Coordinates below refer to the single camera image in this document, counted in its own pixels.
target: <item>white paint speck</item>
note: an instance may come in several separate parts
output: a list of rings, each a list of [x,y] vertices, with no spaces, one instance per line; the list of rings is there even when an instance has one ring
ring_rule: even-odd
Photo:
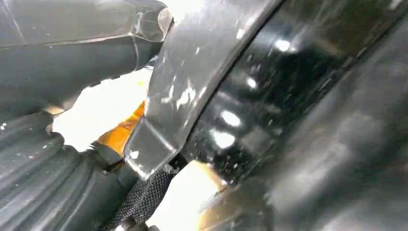
[[[237,32],[236,38],[237,38],[237,39],[242,39],[242,37],[243,37],[244,34],[245,34],[245,30],[239,29],[238,32]]]
[[[132,157],[132,159],[137,159],[139,157],[139,151],[130,152],[130,157]]]
[[[191,103],[194,100],[194,98],[195,90],[191,87],[190,80],[187,80],[187,89],[183,91],[180,98],[176,102],[177,109],[179,109],[181,105]]]
[[[168,91],[168,96],[165,98],[162,98],[162,103],[168,103],[173,99],[173,93],[174,93],[174,86],[170,87],[170,90]]]

